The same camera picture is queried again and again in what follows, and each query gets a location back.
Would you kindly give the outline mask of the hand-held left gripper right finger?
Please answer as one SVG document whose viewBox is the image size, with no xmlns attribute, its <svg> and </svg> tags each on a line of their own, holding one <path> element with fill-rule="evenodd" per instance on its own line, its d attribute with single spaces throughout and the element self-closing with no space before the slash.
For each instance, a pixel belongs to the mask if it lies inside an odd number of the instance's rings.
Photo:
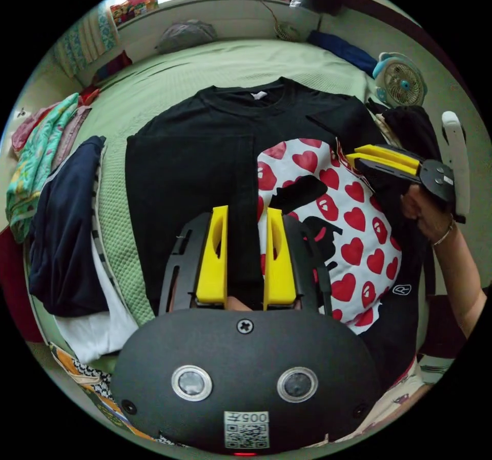
<svg viewBox="0 0 492 460">
<path fill-rule="evenodd" d="M 297 298 L 281 210 L 267 208 L 263 309 L 291 308 Z"/>
</svg>

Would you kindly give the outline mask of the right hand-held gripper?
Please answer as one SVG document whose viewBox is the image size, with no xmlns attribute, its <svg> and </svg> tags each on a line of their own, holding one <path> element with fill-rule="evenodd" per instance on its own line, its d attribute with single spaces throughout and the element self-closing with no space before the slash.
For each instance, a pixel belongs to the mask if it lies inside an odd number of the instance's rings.
<svg viewBox="0 0 492 460">
<path fill-rule="evenodd" d="M 404 194 L 421 186 L 439 205 L 456 203 L 454 173 L 445 164 L 391 145 L 365 145 L 346 156 L 372 187 L 390 186 Z"/>
</svg>

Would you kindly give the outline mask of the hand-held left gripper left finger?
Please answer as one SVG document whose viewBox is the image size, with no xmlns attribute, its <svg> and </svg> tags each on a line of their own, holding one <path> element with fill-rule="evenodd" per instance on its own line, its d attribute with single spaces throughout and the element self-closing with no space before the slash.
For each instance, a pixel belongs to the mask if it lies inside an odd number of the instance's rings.
<svg viewBox="0 0 492 460">
<path fill-rule="evenodd" d="M 228 210 L 228 206 L 213 208 L 204 238 L 196 286 L 196 300 L 202 306 L 227 305 Z"/>
</svg>

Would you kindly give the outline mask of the person's right hand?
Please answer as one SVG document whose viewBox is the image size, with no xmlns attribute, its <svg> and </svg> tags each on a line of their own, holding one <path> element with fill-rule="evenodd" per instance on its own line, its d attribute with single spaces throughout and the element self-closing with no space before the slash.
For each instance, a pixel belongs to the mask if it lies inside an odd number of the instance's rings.
<svg viewBox="0 0 492 460">
<path fill-rule="evenodd" d="M 441 209 L 421 186 L 410 185 L 400 199 L 403 215 L 416 222 L 434 247 L 450 241 L 456 233 L 456 222 L 451 212 Z"/>
</svg>

